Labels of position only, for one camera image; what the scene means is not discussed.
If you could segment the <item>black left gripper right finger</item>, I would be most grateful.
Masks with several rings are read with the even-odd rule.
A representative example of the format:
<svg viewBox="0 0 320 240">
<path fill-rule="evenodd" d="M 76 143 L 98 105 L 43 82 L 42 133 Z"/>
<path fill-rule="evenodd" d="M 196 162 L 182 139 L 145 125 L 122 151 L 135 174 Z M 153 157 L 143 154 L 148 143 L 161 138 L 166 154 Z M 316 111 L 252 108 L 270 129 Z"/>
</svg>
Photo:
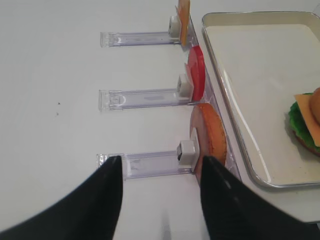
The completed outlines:
<svg viewBox="0 0 320 240">
<path fill-rule="evenodd" d="M 250 190 L 216 158 L 202 161 L 200 200 L 212 240 L 318 240 L 320 230 Z"/>
</svg>

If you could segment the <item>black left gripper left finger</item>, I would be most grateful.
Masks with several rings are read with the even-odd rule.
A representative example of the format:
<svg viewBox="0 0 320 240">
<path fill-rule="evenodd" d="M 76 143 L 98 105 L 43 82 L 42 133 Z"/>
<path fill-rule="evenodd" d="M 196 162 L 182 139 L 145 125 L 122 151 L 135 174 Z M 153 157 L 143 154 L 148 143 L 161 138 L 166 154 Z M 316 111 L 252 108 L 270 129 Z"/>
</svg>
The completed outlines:
<svg viewBox="0 0 320 240">
<path fill-rule="evenodd" d="M 123 200 L 120 156 L 41 213 L 0 233 L 2 240 L 111 240 Z"/>
</svg>

